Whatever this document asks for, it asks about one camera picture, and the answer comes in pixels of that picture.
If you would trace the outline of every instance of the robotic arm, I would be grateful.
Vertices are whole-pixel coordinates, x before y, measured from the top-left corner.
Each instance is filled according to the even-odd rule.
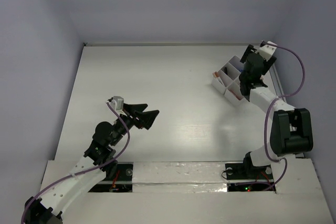
[[[260,167],[272,163],[271,159],[276,161],[285,155],[309,152],[313,148],[309,111],[296,109],[278,99],[261,79],[276,61],[273,56],[276,45],[271,42],[267,44],[262,43],[259,49],[249,45],[241,59],[244,63],[244,70],[239,76],[242,95],[265,113],[269,111],[272,119],[270,140],[267,143],[269,157],[265,146],[247,153],[240,170],[247,176],[255,176]]]
[[[55,186],[42,194],[38,199],[30,198],[26,203],[26,224],[62,224],[61,216],[73,201],[84,196],[99,181],[112,179],[117,170],[115,146],[127,133],[136,126],[149,130],[159,110],[147,111],[147,104],[125,104],[123,98],[113,97],[107,102],[114,111],[121,113],[114,125],[101,122],[97,125],[93,140],[84,156],[70,171],[67,179],[55,182]]]

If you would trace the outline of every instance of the white arm segment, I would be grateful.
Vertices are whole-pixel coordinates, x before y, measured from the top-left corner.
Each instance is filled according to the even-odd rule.
[[[250,102],[257,105],[261,108],[262,111],[265,113],[267,112],[271,102],[276,99],[277,96],[273,94],[268,88],[260,87],[251,89],[250,91]],[[275,111],[284,110],[284,111],[293,111],[295,107],[285,103],[283,100],[278,100],[272,106],[271,112],[269,113],[269,118],[273,119],[273,114]],[[268,153],[269,156],[273,159],[279,160],[282,157],[278,157],[273,151],[270,146],[269,141],[267,142]],[[265,153],[265,147],[262,146],[261,148],[251,152],[251,161],[254,166],[266,166],[271,163]]]
[[[70,171],[70,174],[92,167],[93,160],[89,157],[82,157],[77,165]],[[53,208],[52,214],[57,216],[61,211],[64,213],[75,199],[84,196],[93,186],[99,181],[102,181],[105,177],[105,172],[96,169],[64,180],[41,196],[41,204],[47,209],[49,207]]]

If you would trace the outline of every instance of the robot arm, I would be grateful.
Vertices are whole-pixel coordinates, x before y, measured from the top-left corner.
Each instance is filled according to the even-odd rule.
[[[265,75],[276,61],[273,56],[276,45],[273,47],[262,43],[260,46],[258,50],[252,45],[247,47],[241,59],[244,70],[239,80],[240,91],[249,102],[257,105],[265,113],[270,109],[272,127],[267,143],[269,157],[279,160],[284,155],[309,152],[313,148],[310,113],[306,109],[296,109],[278,99],[263,83],[261,75]],[[265,146],[262,146],[246,154],[244,170],[249,173],[270,163],[272,161],[266,155]]]
[[[113,97],[107,102],[114,111],[122,113],[120,118],[127,128],[134,125],[149,129],[159,110],[147,111],[147,104],[124,104],[123,98]],[[101,122],[97,125],[93,140],[84,156],[70,171],[68,178],[42,194],[38,199],[30,198],[25,220],[26,224],[62,224],[61,216],[76,199],[84,196],[94,185],[106,177],[112,179],[117,170],[117,161],[113,161],[115,146],[127,133],[122,122],[117,119],[114,125]]]

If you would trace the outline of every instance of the gray wall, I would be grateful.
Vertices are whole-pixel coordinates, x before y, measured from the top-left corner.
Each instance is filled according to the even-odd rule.
[[[60,0],[0,0],[0,223],[19,223],[56,151],[82,43]]]
[[[294,0],[64,0],[85,42],[256,42]]]
[[[274,41],[293,49],[305,64],[306,84],[288,101],[311,113],[314,149],[309,155],[336,220],[336,1],[298,0]],[[277,56],[276,67],[284,92],[292,92],[302,77],[300,66],[291,54],[277,52]]]

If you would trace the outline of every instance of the white organizer box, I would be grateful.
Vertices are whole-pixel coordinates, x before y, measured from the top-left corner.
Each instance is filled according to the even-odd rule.
[[[238,106],[246,101],[239,87],[240,71],[244,68],[244,64],[240,62],[237,56],[233,56],[219,71],[219,78],[223,84],[215,77],[212,79],[211,85],[214,86],[224,97],[233,105]]]

